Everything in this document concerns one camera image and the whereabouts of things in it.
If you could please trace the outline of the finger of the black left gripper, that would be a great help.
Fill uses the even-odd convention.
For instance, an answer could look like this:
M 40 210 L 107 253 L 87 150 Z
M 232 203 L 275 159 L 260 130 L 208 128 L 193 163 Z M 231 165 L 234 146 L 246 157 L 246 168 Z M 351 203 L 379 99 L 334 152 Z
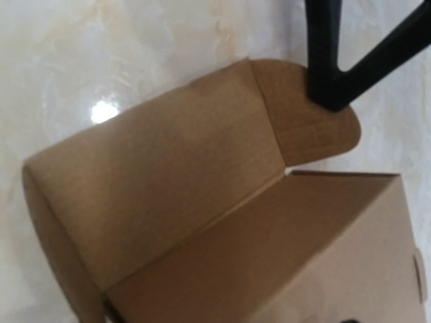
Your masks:
M 341 1 L 306 1 L 311 101 L 340 112 L 357 97 L 430 45 L 430 2 L 423 1 L 386 38 L 347 71 L 338 67 Z

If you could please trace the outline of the brown cardboard box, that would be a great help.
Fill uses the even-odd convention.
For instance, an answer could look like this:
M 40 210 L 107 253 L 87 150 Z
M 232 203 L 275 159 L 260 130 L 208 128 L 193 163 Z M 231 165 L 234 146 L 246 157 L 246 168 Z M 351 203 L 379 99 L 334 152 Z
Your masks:
M 361 129 L 306 69 L 245 59 L 27 159 L 48 263 L 80 322 L 425 322 L 398 174 L 300 171 Z

